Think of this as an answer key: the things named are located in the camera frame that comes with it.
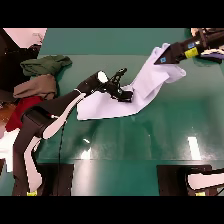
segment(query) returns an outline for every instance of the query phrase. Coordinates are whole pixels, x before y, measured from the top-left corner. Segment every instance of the yellow sticker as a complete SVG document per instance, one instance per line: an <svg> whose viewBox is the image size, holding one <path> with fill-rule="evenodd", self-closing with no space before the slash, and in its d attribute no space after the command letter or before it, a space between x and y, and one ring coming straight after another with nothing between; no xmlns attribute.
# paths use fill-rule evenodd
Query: yellow sticker
<svg viewBox="0 0 224 224"><path fill-rule="evenodd" d="M196 47L194 47L188 51L185 51L184 53L186 55L186 58L192 58L192 57L198 55L198 49Z"/></svg>
<svg viewBox="0 0 224 224"><path fill-rule="evenodd" d="M195 194L196 194L196 196L206 196L205 192L198 192L198 193L195 193Z"/></svg>
<svg viewBox="0 0 224 224"><path fill-rule="evenodd" d="M27 192L27 196L37 196L37 191L34 192Z"/></svg>

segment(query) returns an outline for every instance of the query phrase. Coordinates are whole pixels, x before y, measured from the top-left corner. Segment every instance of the white cloth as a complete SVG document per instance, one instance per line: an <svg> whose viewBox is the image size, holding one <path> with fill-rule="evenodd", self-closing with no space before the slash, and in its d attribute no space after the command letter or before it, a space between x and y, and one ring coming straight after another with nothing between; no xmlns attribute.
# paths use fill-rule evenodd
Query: white cloth
<svg viewBox="0 0 224 224"><path fill-rule="evenodd" d="M11 132L5 131L4 136L0 139L0 159L5 159L7 172L13 170L13 144L19 131L19 128Z"/></svg>
<svg viewBox="0 0 224 224"><path fill-rule="evenodd" d="M158 94L163 83L175 82L186 75L177 65L154 65L154 62L169 47L155 47L134 81L123 90L132 90L132 103L118 102L108 93L95 92L77 105L78 120L123 117L138 113Z"/></svg>

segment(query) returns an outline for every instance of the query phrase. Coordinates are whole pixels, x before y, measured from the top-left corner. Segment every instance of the blue sticker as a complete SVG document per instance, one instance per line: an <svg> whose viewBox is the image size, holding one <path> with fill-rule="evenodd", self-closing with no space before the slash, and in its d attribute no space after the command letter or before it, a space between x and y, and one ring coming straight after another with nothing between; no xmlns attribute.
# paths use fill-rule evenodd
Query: blue sticker
<svg viewBox="0 0 224 224"><path fill-rule="evenodd" d="M195 46L195 43L190 43L190 44L188 44L188 48L189 48L189 49L193 48L194 46Z"/></svg>
<svg viewBox="0 0 224 224"><path fill-rule="evenodd" d="M166 62L166 57L160 59L161 63Z"/></svg>

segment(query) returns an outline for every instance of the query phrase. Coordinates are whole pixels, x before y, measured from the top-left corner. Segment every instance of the table surface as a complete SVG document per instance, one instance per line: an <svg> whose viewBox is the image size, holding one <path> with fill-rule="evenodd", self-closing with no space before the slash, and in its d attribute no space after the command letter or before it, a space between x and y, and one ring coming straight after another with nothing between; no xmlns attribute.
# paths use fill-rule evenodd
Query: table surface
<svg viewBox="0 0 224 224"><path fill-rule="evenodd" d="M154 47L189 37L184 28L49 28L39 58L62 54L73 61L57 75L59 95L64 95L97 70L111 77L127 67L122 85L129 84ZM73 110L61 151L61 161L75 166L72 195L158 195L158 164L224 167L224 67L196 58L180 67L187 76L165 84L136 115L78 121ZM58 162L60 135L61 130L41 142L38 162ZM188 137L197 140L196 146ZM195 147L200 161L194 161ZM0 189L10 175L3 169Z"/></svg>

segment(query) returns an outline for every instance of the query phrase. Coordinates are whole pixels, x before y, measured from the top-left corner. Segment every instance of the red cloth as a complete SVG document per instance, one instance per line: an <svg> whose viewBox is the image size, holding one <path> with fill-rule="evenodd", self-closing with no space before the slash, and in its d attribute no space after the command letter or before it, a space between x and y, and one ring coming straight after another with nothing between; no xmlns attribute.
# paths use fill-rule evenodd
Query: red cloth
<svg viewBox="0 0 224 224"><path fill-rule="evenodd" d="M23 114L25 110L28 108L32 107L33 105L42 102L43 99L40 96L32 96L32 97L27 97L23 98L19 101L15 111L9 118L8 123L5 126L5 129L7 132L13 131L16 128L22 127L22 122L20 121L20 117Z"/></svg>

